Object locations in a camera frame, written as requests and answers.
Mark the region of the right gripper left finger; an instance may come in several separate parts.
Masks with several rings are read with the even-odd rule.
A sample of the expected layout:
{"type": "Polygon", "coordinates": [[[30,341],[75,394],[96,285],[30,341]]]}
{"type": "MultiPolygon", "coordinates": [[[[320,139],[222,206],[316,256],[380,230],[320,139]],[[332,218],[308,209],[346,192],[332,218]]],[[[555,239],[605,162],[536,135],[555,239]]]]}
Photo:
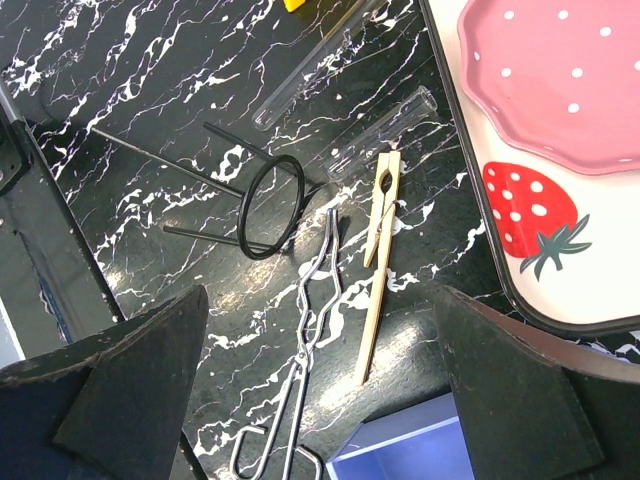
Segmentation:
{"type": "Polygon", "coordinates": [[[1,371],[4,479],[167,479],[208,296],[172,300],[1,371]]]}

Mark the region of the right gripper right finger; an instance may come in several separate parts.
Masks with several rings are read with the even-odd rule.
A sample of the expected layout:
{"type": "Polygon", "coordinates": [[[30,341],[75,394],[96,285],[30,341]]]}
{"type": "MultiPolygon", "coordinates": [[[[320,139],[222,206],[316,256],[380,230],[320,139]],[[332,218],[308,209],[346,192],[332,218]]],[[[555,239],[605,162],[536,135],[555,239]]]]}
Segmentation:
{"type": "Polygon", "coordinates": [[[638,365],[448,286],[433,319],[476,478],[638,478],[638,365]]]}

